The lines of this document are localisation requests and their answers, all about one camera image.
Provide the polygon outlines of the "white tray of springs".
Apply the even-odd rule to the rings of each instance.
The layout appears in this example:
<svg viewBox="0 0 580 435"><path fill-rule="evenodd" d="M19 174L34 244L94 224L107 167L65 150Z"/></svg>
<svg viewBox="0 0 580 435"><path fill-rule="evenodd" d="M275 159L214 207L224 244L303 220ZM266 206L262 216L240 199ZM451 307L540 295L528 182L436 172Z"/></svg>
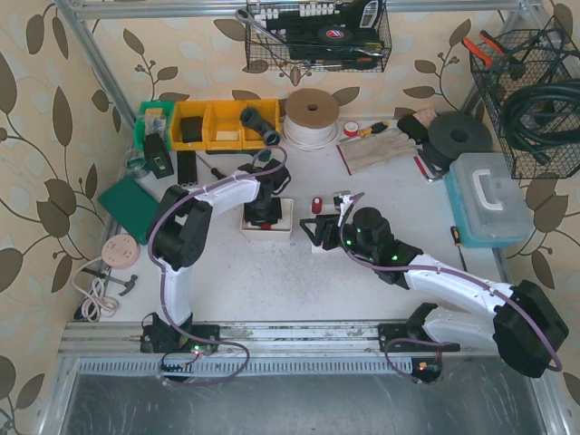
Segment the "white tray of springs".
<svg viewBox="0 0 580 435"><path fill-rule="evenodd" d="M281 198L282 218L276 223L254 226L241 218L239 229L246 239L252 241L287 242L293 231L294 201Z"/></svg>

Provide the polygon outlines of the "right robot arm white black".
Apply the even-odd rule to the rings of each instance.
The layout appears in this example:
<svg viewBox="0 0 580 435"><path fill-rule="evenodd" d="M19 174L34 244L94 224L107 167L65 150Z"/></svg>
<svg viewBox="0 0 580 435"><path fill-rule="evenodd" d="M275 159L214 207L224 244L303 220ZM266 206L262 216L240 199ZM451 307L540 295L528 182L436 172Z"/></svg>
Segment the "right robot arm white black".
<svg viewBox="0 0 580 435"><path fill-rule="evenodd" d="M341 248L383 282L434 295L460 308L451 314L435 305L412 336L419 346L489 348L516 372L539 378L563 369L556 352L569 335L564 320L534 282L518 285L479 278L442 264L396 238L375 208L303 218L299 225L313 245Z"/></svg>

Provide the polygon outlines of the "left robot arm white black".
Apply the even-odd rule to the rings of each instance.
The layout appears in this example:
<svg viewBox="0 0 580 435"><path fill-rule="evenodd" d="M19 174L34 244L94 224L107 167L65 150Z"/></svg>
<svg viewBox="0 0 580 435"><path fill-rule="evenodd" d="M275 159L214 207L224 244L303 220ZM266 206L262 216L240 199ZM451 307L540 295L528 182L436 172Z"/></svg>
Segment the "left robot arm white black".
<svg viewBox="0 0 580 435"><path fill-rule="evenodd" d="M191 267L201 257L211 218L243 207L242 222L252 229L271 229L285 219L279 194L290 183L283 162L272 159L264 167L245 164L233 174L217 175L203 188L168 188L148 230L148 255L160 272L157 316L184 332L191 321Z"/></svg>

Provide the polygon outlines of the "beige work glove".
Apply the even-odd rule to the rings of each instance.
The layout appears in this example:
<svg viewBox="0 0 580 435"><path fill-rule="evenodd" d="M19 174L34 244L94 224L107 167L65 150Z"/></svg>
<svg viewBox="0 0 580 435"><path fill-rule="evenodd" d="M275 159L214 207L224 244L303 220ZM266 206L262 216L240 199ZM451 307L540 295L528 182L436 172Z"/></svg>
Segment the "beige work glove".
<svg viewBox="0 0 580 435"><path fill-rule="evenodd" d="M339 144L337 149L350 175L418 155L415 140L398 128Z"/></svg>

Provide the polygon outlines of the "white peg base plate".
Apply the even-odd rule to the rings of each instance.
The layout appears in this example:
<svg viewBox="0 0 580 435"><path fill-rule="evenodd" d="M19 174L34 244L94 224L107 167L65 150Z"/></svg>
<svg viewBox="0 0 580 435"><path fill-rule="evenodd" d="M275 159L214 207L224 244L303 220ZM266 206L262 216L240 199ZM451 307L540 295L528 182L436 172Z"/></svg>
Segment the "white peg base plate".
<svg viewBox="0 0 580 435"><path fill-rule="evenodd" d="M323 253L335 249L339 241L333 218L337 220L340 217L340 207L334 204L333 198L320 196L313 199L311 211L315 222L307 227L314 234L312 251Z"/></svg>

